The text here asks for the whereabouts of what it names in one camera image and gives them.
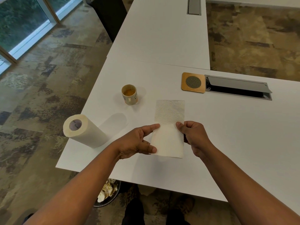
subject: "white table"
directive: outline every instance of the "white table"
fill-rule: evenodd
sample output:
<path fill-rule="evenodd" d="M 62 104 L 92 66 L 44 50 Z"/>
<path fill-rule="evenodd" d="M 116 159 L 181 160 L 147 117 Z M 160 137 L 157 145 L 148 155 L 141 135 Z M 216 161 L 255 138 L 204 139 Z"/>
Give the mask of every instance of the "white table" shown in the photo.
<path fill-rule="evenodd" d="M 202 15 L 188 0 L 134 0 L 107 57 L 210 69 L 205 0 Z"/>
<path fill-rule="evenodd" d="M 183 72 L 267 82 L 273 101 L 182 91 Z M 134 106 L 121 96 L 128 83 L 137 87 L 140 98 Z M 299 95 L 300 82 L 108 58 L 82 114 L 99 126 L 112 114 L 123 113 L 127 124 L 115 140 L 135 127 L 153 124 L 156 100 L 185 100 L 185 120 L 203 123 L 216 147 L 300 214 Z M 56 167 L 79 172 L 111 141 L 91 149 L 70 139 Z M 134 155 L 118 161 L 110 177 L 226 201 L 188 144 L 184 154 L 183 159 Z"/>

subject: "forearm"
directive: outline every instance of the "forearm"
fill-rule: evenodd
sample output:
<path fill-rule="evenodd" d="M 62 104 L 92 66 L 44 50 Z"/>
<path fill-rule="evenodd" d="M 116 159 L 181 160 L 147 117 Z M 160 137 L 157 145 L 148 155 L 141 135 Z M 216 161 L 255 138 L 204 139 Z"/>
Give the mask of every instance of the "forearm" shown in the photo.
<path fill-rule="evenodd" d="M 115 147 L 105 148 L 26 224 L 84 224 L 119 159 Z"/>
<path fill-rule="evenodd" d="M 300 217 L 213 145 L 200 157 L 242 224 L 300 224 Z"/>

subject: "wooden coaster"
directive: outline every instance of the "wooden coaster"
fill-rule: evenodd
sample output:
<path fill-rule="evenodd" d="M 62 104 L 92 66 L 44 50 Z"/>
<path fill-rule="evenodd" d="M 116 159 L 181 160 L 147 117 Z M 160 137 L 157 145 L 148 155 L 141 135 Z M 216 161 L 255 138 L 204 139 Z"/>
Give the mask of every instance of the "wooden coaster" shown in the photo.
<path fill-rule="evenodd" d="M 184 91 L 205 92 L 205 76 L 184 72 L 181 79 L 181 89 Z"/>

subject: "ceramic mug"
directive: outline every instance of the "ceramic mug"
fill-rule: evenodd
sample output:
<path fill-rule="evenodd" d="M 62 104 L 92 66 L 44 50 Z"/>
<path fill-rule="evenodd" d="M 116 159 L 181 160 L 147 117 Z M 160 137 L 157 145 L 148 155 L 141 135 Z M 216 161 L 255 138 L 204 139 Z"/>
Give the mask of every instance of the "ceramic mug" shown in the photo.
<path fill-rule="evenodd" d="M 122 87 L 122 96 L 127 105 L 137 103 L 137 89 L 133 85 L 125 85 Z"/>

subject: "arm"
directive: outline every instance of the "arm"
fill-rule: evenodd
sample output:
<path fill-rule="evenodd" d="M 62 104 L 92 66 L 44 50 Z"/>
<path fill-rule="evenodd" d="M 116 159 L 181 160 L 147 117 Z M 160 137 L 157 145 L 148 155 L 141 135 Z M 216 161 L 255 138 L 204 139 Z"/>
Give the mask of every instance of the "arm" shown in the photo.
<path fill-rule="evenodd" d="M 202 124 L 177 122 L 193 153 L 207 167 L 212 178 L 242 224 L 300 224 L 300 216 L 243 172 L 209 140 Z"/>
<path fill-rule="evenodd" d="M 156 153 L 143 138 L 157 128 L 159 124 L 135 128 L 111 143 L 25 224 L 84 224 L 119 159 Z"/>

